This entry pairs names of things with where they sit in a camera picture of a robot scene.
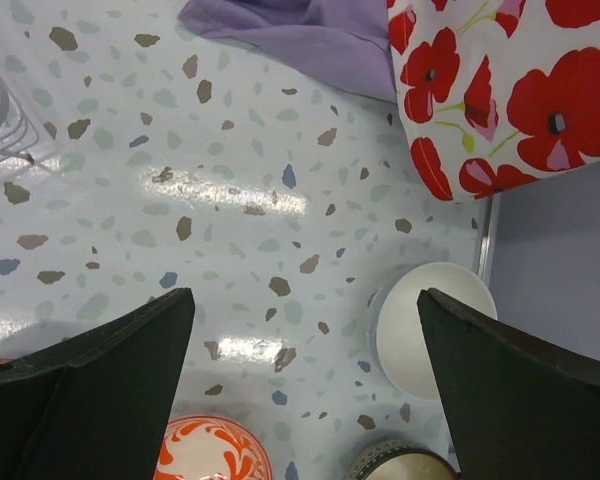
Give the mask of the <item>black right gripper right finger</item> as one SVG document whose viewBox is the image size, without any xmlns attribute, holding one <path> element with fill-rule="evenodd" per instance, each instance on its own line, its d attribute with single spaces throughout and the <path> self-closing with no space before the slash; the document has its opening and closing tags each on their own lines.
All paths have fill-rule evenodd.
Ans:
<svg viewBox="0 0 600 480">
<path fill-rule="evenodd" d="M 430 288 L 418 313 L 465 479 L 600 479 L 600 361 Z"/>
</svg>

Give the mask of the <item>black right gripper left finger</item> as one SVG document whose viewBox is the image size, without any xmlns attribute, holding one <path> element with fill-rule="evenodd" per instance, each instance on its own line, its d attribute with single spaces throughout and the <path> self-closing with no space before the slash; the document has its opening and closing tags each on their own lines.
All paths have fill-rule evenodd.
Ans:
<svg viewBox="0 0 600 480">
<path fill-rule="evenodd" d="M 194 324 L 174 289 L 0 363 L 0 479 L 150 479 Z"/>
</svg>

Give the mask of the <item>orange floral pattern bowl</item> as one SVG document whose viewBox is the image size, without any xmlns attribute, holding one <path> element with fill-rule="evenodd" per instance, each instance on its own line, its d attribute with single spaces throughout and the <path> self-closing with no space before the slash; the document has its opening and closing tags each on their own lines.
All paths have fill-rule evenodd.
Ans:
<svg viewBox="0 0 600 480">
<path fill-rule="evenodd" d="M 167 424 L 154 477 L 271 480 L 273 470 L 248 429 L 224 417 L 192 415 Z"/>
</svg>

